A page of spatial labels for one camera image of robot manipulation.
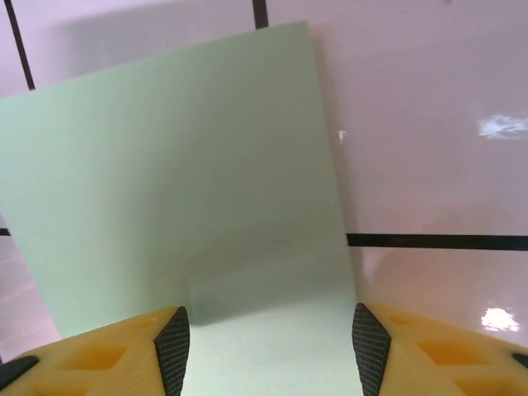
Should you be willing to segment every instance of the glossy wall surface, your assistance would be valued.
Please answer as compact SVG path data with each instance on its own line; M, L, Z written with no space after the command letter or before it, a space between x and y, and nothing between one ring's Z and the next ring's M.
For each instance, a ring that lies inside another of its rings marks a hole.
M526 2L267 4L318 43L349 233L528 234ZM527 252L351 255L361 299L528 345Z
M4 227L0 217L0 228ZM0 356L59 340L59 332L13 238L0 236Z
M254 28L247 0L22 0L37 88Z

